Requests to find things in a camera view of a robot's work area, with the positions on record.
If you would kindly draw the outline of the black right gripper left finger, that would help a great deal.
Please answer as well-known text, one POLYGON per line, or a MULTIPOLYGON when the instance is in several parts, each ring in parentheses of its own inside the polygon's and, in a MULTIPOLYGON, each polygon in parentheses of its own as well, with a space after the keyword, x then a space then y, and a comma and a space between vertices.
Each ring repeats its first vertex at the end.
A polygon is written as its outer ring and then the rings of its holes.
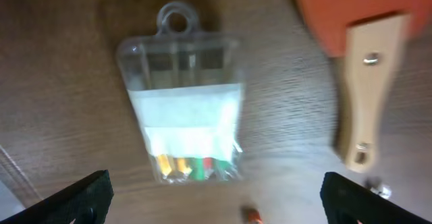
POLYGON ((109 172, 99 170, 1 224, 103 224, 113 196, 109 172))

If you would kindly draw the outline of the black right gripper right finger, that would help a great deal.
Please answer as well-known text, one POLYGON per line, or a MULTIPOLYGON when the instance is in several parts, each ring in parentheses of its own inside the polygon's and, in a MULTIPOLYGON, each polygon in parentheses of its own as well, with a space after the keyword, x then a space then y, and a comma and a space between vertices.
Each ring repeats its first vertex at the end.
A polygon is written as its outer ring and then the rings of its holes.
POLYGON ((329 224, 431 224, 336 172, 325 173, 320 197, 329 224))

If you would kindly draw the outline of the clear box of coloured bits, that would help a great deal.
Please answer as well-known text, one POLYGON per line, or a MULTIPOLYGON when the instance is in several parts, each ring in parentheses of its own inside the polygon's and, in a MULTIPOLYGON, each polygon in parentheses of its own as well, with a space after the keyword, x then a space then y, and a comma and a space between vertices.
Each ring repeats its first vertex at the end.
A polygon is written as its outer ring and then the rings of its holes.
POLYGON ((238 179, 244 100, 235 36, 202 29, 179 1, 157 14, 157 32, 123 40, 116 61, 155 177, 167 184, 238 179))

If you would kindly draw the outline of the orange scraper with wooden handle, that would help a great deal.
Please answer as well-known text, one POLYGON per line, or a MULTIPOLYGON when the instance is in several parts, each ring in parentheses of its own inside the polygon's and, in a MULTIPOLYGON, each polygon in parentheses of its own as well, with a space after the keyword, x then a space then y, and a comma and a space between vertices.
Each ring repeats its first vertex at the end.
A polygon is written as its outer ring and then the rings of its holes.
POLYGON ((383 108, 407 40, 431 17, 431 0, 296 0, 320 47, 340 61, 341 140, 347 169, 377 161, 383 108))

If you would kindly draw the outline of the clear plastic container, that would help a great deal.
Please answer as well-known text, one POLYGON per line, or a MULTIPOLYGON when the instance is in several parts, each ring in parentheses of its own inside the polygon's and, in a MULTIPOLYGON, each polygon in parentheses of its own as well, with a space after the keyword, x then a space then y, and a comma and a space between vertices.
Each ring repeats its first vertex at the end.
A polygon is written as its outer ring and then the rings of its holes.
POLYGON ((24 208, 31 207, 43 199, 23 170, 2 146, 1 182, 24 208))

